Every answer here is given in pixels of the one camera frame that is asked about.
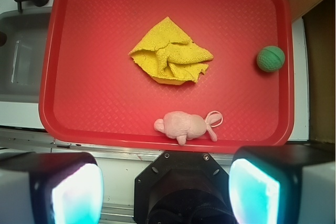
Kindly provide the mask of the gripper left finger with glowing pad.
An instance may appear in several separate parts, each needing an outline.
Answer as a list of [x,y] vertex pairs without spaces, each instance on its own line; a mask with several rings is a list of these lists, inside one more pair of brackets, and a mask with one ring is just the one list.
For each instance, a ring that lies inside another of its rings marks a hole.
[[103,174],[86,152],[1,154],[1,223],[98,223]]

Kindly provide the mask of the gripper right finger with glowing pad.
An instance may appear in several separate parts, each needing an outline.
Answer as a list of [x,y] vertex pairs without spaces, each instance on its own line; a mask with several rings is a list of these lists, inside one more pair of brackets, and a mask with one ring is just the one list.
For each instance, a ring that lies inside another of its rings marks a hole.
[[335,223],[335,145],[241,147],[229,198],[238,223]]

